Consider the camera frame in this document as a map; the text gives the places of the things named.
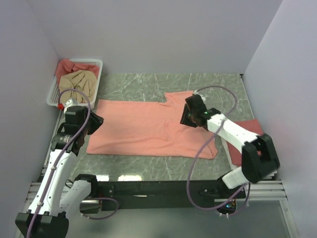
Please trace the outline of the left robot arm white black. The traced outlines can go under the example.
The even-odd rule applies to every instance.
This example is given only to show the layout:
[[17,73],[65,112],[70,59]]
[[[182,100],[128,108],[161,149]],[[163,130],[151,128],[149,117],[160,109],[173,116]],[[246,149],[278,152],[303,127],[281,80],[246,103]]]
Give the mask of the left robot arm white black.
[[98,196],[95,175],[78,175],[71,189],[63,195],[65,182],[85,142],[104,122],[85,106],[69,106],[65,122],[52,139],[48,168],[34,200],[25,213],[18,213],[15,224],[25,238],[64,238],[69,220],[80,213],[81,202]]

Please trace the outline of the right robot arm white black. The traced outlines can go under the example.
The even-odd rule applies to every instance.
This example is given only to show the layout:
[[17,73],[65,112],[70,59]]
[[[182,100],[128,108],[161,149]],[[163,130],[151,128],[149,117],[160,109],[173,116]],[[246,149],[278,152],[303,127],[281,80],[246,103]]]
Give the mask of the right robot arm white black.
[[241,166],[223,175],[217,192],[221,197],[230,197],[235,188],[245,183],[257,183],[280,168],[279,158],[272,138],[268,134],[259,135],[248,131],[229,120],[219,110],[207,109],[200,95],[185,99],[181,124],[202,127],[219,135],[241,156]]

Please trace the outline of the salmon pink t shirt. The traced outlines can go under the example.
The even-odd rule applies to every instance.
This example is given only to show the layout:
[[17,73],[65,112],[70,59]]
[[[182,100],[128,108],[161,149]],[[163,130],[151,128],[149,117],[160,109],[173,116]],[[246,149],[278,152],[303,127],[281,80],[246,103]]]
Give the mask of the salmon pink t shirt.
[[98,155],[195,157],[213,133],[180,124],[192,91],[166,93],[166,102],[99,100],[104,123],[89,139],[86,152]]

